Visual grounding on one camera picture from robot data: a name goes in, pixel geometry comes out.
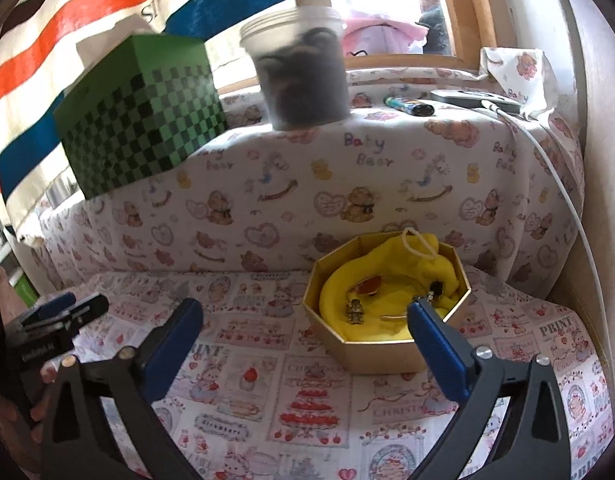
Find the green object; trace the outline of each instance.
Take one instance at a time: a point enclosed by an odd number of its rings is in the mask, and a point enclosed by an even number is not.
[[[131,36],[54,111],[87,199],[171,170],[228,127],[203,41]]]
[[[25,305],[30,308],[39,299],[39,295],[35,288],[28,280],[25,274],[22,274],[18,281],[14,284],[14,290],[19,295],[19,298],[24,300]]]

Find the checkered pattern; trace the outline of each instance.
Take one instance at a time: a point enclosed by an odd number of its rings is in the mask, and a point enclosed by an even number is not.
[[[134,76],[66,131],[65,148],[86,198],[171,170],[227,129],[210,68]]]

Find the yellow fabric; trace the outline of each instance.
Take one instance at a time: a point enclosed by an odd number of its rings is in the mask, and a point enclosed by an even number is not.
[[[385,241],[365,256],[351,260],[336,269],[321,290],[319,310],[323,320],[346,341],[399,341],[411,339],[405,320],[383,321],[380,316],[401,316],[413,296],[424,296],[431,282],[443,282],[443,295],[434,301],[441,317],[447,316],[459,299],[459,280],[452,263],[438,254],[439,241],[432,234],[423,234],[437,256],[426,259],[408,251],[400,236]],[[413,249],[429,251],[416,236],[407,242]],[[363,323],[348,323],[346,306],[348,291],[372,276],[384,276],[379,291],[373,296],[359,296],[363,305]],[[398,275],[410,280],[399,279]]]

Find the octagonal box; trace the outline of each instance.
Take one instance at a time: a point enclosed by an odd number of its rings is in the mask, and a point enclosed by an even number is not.
[[[414,340],[346,341],[319,316],[318,303],[321,297],[321,288],[330,275],[345,262],[360,258],[388,238],[400,235],[400,232],[393,232],[357,236],[317,260],[312,268],[312,274],[303,297],[303,306],[316,336],[321,339],[335,359],[352,374],[404,374],[420,372],[427,368]],[[444,318],[444,321],[449,323],[450,326],[458,328],[463,321],[463,306],[470,295],[471,287],[454,247],[440,243],[439,254],[452,262],[459,279],[459,303]]]

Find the window frame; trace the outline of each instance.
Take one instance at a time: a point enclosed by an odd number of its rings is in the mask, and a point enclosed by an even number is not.
[[[345,57],[345,68],[355,70],[411,66],[478,70],[481,48],[499,46],[490,0],[445,0],[444,12],[449,18],[448,32],[454,56],[380,54]],[[258,84],[258,78],[251,77],[223,86],[218,92],[223,95]]]

